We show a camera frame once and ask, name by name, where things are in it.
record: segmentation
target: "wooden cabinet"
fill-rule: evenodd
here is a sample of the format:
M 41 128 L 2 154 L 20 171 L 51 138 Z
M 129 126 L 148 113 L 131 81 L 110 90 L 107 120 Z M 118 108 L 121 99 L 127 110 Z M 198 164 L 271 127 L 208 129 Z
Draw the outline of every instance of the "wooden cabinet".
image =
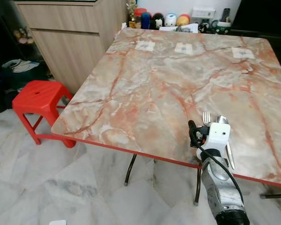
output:
M 126 0 L 15 3 L 54 78 L 73 94 L 126 21 Z

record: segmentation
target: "table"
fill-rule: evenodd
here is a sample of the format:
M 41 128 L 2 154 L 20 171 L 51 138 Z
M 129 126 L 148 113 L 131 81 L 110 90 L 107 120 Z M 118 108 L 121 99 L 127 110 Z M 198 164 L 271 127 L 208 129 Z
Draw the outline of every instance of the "table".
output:
M 229 119 L 236 177 L 281 187 L 281 66 L 261 38 L 126 28 L 52 132 L 199 168 L 187 122 L 203 111 Z

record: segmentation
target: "fork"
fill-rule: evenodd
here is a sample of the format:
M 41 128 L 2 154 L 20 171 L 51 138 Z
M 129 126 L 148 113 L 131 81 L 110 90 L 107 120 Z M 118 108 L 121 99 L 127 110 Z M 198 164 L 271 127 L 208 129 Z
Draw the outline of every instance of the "fork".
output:
M 210 113 L 209 112 L 203 112 L 203 124 L 207 127 L 209 127 L 210 123 Z

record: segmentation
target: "red table edge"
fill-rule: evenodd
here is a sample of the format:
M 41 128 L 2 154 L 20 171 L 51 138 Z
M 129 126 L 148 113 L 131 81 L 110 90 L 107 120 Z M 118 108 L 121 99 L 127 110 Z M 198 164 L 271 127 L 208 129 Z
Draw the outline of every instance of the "red table edge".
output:
M 180 162 L 180 161 L 176 161 L 174 159 L 168 159 L 168 158 L 163 158 L 163 157 L 159 157 L 159 156 L 154 156 L 154 155 L 150 155 L 150 154 L 139 152 L 139 151 L 131 151 L 131 150 L 128 150 L 128 149 L 123 149 L 123 148 L 119 148 L 119 147 L 115 147 L 115 146 L 111 146 L 111 145 L 107 145 L 107 144 L 90 142 L 90 141 L 81 140 L 81 139 L 78 139 L 78 138 L 68 137 L 68 136 L 65 136 L 65 135 L 55 134 L 53 132 L 52 132 L 52 134 L 55 135 L 55 136 L 59 136 L 59 137 L 62 137 L 62 138 L 74 140 L 74 141 L 77 141 L 77 142 L 83 142 L 83 143 L 87 143 L 87 144 L 98 145 L 98 146 L 105 147 L 105 148 L 108 148 L 108 149 L 124 151 L 124 152 L 132 153 L 132 154 L 136 154 L 136 155 L 140 155 L 140 156 L 154 158 L 154 159 L 161 160 L 161 161 L 175 163 L 175 164 L 178 164 L 178 165 L 184 165 L 184 166 L 191 167 L 191 168 L 197 168 L 197 169 L 201 168 L 200 165 L 194 165 L 194 164 L 190 164 L 190 163 Z M 261 180 L 261 179 L 258 179 L 258 178 L 247 177 L 247 176 L 238 175 L 238 174 L 235 174 L 235 173 L 233 175 L 235 177 L 238 177 L 238 178 L 241 178 L 241 179 L 251 180 L 251 181 L 258 182 L 258 183 L 264 183 L 264 184 L 273 185 L 273 186 L 277 186 L 277 187 L 281 188 L 280 183 L 275 183 L 275 182 L 267 181 L 267 180 Z

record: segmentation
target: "mug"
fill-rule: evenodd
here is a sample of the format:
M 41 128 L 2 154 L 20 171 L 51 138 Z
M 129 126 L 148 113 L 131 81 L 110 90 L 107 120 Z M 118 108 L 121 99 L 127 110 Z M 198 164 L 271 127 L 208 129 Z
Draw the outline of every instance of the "mug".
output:
M 231 29 L 231 23 L 213 20 L 211 23 L 211 28 L 215 29 L 217 34 L 228 34 Z

